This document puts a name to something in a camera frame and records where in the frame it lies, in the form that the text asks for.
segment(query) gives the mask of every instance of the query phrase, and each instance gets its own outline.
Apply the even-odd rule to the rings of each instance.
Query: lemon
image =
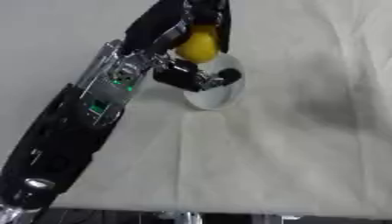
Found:
[[[195,25],[191,37],[177,48],[176,53],[195,64],[205,63],[217,55],[218,43],[214,25]]]

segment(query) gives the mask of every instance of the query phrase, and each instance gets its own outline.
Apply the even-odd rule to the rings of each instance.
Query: floor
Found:
[[[173,213],[143,213],[123,211],[101,211],[80,209],[51,209],[38,224],[174,224]],[[344,218],[302,217],[299,220],[285,220],[277,216],[247,214],[202,214],[203,223],[241,223],[241,224],[392,224],[392,221],[353,220]]]

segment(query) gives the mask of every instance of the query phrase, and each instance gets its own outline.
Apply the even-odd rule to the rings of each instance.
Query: robotic arm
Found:
[[[49,103],[10,154],[0,175],[0,224],[43,213],[66,192],[108,139],[149,70],[154,79],[188,91],[231,84],[239,73],[209,75],[168,51],[185,43],[193,25],[214,25],[228,51],[227,0],[160,0],[106,43],[76,82]]]

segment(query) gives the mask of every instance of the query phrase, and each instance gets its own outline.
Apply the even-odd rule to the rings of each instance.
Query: tablecloth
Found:
[[[58,207],[392,218],[392,2],[231,1],[241,99],[151,78]],[[0,2],[0,161],[153,0]]]

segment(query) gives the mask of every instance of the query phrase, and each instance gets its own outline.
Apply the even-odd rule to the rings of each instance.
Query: cable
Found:
[[[93,216],[95,215],[96,210],[91,212],[86,218],[78,220],[76,222],[72,222],[71,224],[81,224],[83,222],[89,221],[91,218],[93,218]]]
[[[59,222],[57,224],[63,223],[63,220],[66,218],[67,214],[68,214],[68,209],[64,211],[64,213],[61,215],[61,217],[59,218]]]

